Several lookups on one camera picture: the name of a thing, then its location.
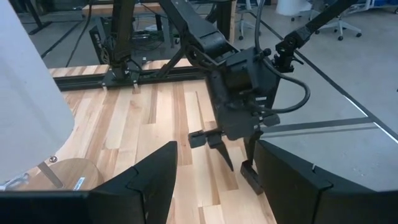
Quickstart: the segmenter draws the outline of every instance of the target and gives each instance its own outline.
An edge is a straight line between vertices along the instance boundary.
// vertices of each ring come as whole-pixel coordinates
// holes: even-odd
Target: wooden tabletop
[[[145,66],[159,68],[167,61]],[[189,66],[182,60],[180,66]],[[51,69],[55,76],[103,72],[105,65]],[[275,223],[264,194],[257,196],[240,174],[242,141],[226,141],[231,172],[214,149],[191,149],[188,133],[211,129],[215,119],[204,81],[142,85],[139,89],[63,93],[75,128],[56,154],[59,161],[85,158],[107,181],[165,143],[178,142],[178,169],[168,224]]]
[[[89,8],[90,8],[89,5],[87,5],[82,9],[83,15],[88,16]],[[111,4],[94,5],[91,8],[91,15],[93,16],[111,15],[112,10],[113,10],[113,5]],[[142,3],[142,4],[136,4],[136,6],[134,6],[135,13],[152,12],[151,10],[157,13],[163,12],[163,9],[159,5],[159,3]]]

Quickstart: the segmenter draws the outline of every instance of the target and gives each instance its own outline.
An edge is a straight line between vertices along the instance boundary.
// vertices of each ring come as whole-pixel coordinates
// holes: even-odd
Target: office chair
[[[299,14],[297,14],[296,16],[292,17],[291,20],[292,22],[295,21],[296,17],[307,17],[308,16],[308,20],[312,20],[315,16],[319,15],[319,12],[317,11],[317,7],[314,6],[314,1],[312,0],[308,0],[309,3],[311,3],[311,9],[307,10],[307,11],[301,11],[299,12]]]
[[[324,2],[325,2],[325,7],[327,7],[334,4],[336,0],[324,0]],[[345,12],[341,13],[337,18],[333,19],[328,24],[322,26],[320,30],[326,28],[335,28],[335,32],[337,31],[340,32],[340,36],[338,37],[338,40],[340,41],[344,39],[343,30],[345,29],[356,31],[357,32],[356,36],[361,37],[362,36],[361,29],[343,21],[343,18],[355,12],[367,11],[370,8],[371,2],[372,2],[371,0],[359,0],[356,4],[353,4],[349,9],[345,10]]]
[[[241,15],[240,20],[236,21],[239,23],[239,32],[241,33],[241,35],[239,36],[239,40],[243,40],[244,38],[243,30],[245,27],[249,29],[254,29],[254,25],[251,22],[245,21],[243,19],[243,16],[247,13],[252,12],[252,8],[258,7],[259,4],[260,0],[238,0],[236,2],[236,13]]]

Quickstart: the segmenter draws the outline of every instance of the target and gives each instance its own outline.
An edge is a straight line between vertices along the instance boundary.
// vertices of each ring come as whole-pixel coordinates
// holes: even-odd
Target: white object
[[[68,139],[73,115],[9,1],[0,1],[0,183]]]
[[[311,10],[307,0],[278,0],[276,13],[284,16],[295,16],[299,12]]]

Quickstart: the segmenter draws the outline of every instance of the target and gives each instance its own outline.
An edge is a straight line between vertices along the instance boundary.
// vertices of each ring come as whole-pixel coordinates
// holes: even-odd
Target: concrete floor
[[[289,17],[277,15],[273,7],[265,8],[262,20],[278,34],[284,36],[307,20],[304,18],[291,22]],[[383,10],[363,12],[347,17],[345,20],[363,30],[363,36],[345,31],[345,39],[337,41],[332,30],[323,30],[314,35],[300,49],[320,70],[327,74],[350,95],[356,98],[369,111],[395,133],[398,132],[398,45],[393,38],[398,33],[396,17]],[[46,16],[46,19],[81,19],[80,16]],[[21,20],[29,22],[28,17]],[[251,15],[245,19],[254,23]],[[57,22],[42,32],[31,36],[40,54],[45,52],[77,22]],[[141,26],[153,24],[142,22]],[[56,46],[44,62],[48,68],[64,67],[76,39],[84,24],[80,24],[61,44]],[[25,24],[27,30],[34,28]],[[262,47],[274,50],[280,40],[269,29],[261,26]],[[236,40],[237,48],[254,45],[253,30],[245,30],[245,38]],[[146,52],[150,59],[167,59],[174,51],[163,44],[158,50]],[[70,64],[98,64],[94,48],[86,33]],[[280,116],[282,124],[295,124],[333,119],[360,118],[364,114],[336,91],[309,65],[295,64],[291,74],[306,82],[312,91],[310,101],[300,110]],[[278,90],[275,108],[283,108],[298,102],[303,96],[299,87],[282,81]],[[375,124],[361,124],[344,128],[323,128],[306,131],[265,134],[264,139],[284,148],[316,165],[334,172],[344,178],[374,190],[398,189],[398,142],[390,138]]]

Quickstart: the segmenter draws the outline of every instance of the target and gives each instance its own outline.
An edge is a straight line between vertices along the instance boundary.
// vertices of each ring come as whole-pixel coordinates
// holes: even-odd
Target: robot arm
[[[221,136],[229,140],[255,135],[265,117],[292,110],[272,110],[280,73],[293,72],[294,50],[302,47],[321,26],[342,13],[356,0],[339,0],[305,26],[293,31],[279,44],[279,55],[271,61],[271,50],[254,47],[239,51],[212,23],[202,19],[184,0],[160,0],[160,6],[181,36],[181,48],[190,63],[204,69],[217,128],[189,135],[192,148],[209,144],[217,149],[231,169],[232,162]],[[258,98],[269,102],[260,103]],[[279,117],[272,125],[279,123]]]

